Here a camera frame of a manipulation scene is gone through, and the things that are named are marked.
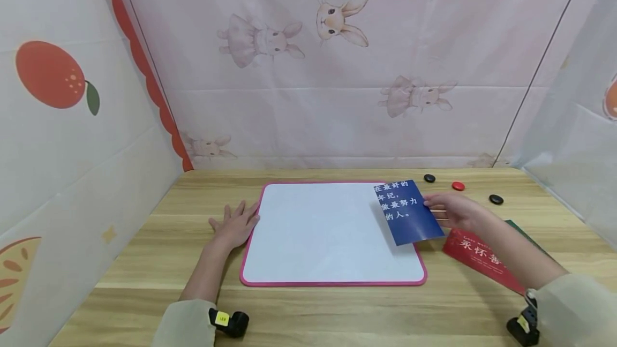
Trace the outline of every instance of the left hand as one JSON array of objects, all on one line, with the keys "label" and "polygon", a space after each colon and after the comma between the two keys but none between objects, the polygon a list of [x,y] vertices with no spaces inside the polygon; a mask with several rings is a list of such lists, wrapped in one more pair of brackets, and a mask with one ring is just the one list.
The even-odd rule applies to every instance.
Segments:
[{"label": "left hand", "polygon": [[251,208],[245,209],[246,201],[240,202],[238,208],[231,213],[229,205],[225,205],[223,222],[210,218],[208,222],[214,229],[213,242],[222,243],[229,250],[243,245],[251,235],[253,228],[259,222],[259,202],[255,202]]}]

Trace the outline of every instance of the white board surface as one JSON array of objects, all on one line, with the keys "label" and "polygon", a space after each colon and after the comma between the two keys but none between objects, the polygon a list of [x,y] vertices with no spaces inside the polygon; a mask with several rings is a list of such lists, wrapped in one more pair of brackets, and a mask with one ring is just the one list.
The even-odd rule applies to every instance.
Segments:
[{"label": "white board surface", "polygon": [[244,256],[249,286],[420,285],[413,244],[396,246],[373,186],[270,184]]}]

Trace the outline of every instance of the bunny illustration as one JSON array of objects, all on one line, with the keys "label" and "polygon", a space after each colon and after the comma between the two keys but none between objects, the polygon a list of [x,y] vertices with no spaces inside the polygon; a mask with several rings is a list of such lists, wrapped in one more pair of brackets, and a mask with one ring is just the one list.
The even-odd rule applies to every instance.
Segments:
[{"label": "bunny illustration", "polygon": [[188,133],[180,132],[184,147],[191,158],[191,161],[202,161],[204,158],[222,156],[226,158],[238,158],[232,152],[222,149],[231,141],[231,137],[224,135],[214,141],[192,139]]},{"label": "bunny illustration", "polygon": [[302,29],[302,22],[293,23],[283,31],[273,30],[257,18],[247,17],[247,20],[232,14],[229,28],[218,31],[220,39],[227,40],[227,46],[219,47],[221,54],[231,54],[233,62],[239,68],[247,67],[257,55],[274,56],[287,52],[293,58],[304,58],[304,52],[287,39],[295,37]]},{"label": "bunny illustration", "polygon": [[364,9],[368,0],[349,0],[344,6],[337,7],[321,1],[317,10],[317,34],[322,42],[334,35],[342,35],[355,45],[366,47],[368,39],[358,27],[345,23],[351,15],[355,15]]},{"label": "bunny illustration", "polygon": [[441,98],[442,94],[450,91],[456,86],[455,82],[447,82],[439,87],[430,87],[419,78],[411,80],[398,76],[390,88],[384,88],[381,94],[387,95],[387,100],[378,103],[381,107],[387,108],[387,114],[397,117],[403,114],[410,107],[423,109],[434,104],[445,111],[452,110],[452,105],[447,100]]}]

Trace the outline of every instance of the beige sleeve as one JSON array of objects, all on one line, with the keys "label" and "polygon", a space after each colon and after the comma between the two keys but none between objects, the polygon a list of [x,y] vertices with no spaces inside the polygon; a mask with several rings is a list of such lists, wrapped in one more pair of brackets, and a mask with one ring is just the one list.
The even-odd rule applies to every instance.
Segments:
[{"label": "beige sleeve", "polygon": [[551,346],[617,345],[617,297],[593,278],[564,275],[535,296],[540,339]]},{"label": "beige sleeve", "polygon": [[212,347],[216,328],[208,311],[216,306],[206,300],[179,301],[167,307],[152,347]]}]

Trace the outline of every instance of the table surface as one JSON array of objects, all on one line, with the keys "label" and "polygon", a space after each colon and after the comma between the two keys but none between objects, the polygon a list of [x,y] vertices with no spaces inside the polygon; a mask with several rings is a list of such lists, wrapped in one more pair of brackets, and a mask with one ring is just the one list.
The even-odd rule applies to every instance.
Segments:
[{"label": "table surface", "polygon": [[[422,181],[427,172],[437,182]],[[565,268],[617,291],[617,254],[516,169],[192,171],[172,186],[50,346],[150,346],[212,237],[208,218],[220,218],[227,202],[256,201],[268,182],[375,179],[419,180],[422,192],[451,190],[460,180],[464,194],[511,218]],[[491,204],[492,193],[504,204]],[[505,323],[523,309],[523,298],[447,257],[443,241],[419,244],[428,271],[423,286],[249,288],[239,281],[244,249],[235,250],[219,308],[247,312],[251,323],[242,342],[219,335],[216,345],[515,347]]]}]

